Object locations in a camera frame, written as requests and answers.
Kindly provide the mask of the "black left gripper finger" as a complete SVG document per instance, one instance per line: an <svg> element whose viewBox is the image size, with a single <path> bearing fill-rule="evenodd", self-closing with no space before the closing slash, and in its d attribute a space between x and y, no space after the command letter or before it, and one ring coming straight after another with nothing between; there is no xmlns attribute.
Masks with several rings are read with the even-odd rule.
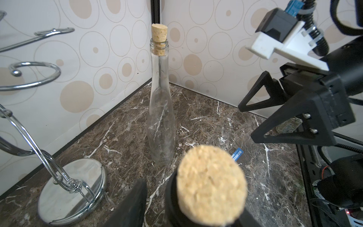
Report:
<svg viewBox="0 0 363 227"><path fill-rule="evenodd" d="M146 211L147 181L140 178L105 222L104 227L142 227Z"/></svg>

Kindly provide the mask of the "clear glass bottle cork stopper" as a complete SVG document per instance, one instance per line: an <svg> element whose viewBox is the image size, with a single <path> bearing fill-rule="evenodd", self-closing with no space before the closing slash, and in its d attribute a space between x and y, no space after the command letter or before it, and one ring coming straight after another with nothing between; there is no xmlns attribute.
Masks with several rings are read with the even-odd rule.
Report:
<svg viewBox="0 0 363 227"><path fill-rule="evenodd" d="M166 166L174 157L176 137L175 114L168 74L168 27L163 24L152 24L151 31L152 84L147 138L152 160L158 166Z"/></svg>

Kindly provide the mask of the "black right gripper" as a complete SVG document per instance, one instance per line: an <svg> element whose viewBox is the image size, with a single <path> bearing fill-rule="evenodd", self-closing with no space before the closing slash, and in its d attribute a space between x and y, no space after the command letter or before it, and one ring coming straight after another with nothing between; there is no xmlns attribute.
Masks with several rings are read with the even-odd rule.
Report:
<svg viewBox="0 0 363 227"><path fill-rule="evenodd" d="M253 141L336 145L332 131L355 121L340 76L292 63L280 70L284 91L278 80L264 71L248 81L248 93L238 104L241 112L284 104L252 132Z"/></svg>

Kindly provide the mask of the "dark green wine bottle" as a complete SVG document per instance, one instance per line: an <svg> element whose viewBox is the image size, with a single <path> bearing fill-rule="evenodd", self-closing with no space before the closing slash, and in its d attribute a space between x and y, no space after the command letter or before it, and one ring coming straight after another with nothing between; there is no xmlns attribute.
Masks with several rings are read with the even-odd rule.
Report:
<svg viewBox="0 0 363 227"><path fill-rule="evenodd" d="M245 174L225 150L199 145L187 151L168 180L168 227L258 227L245 205Z"/></svg>

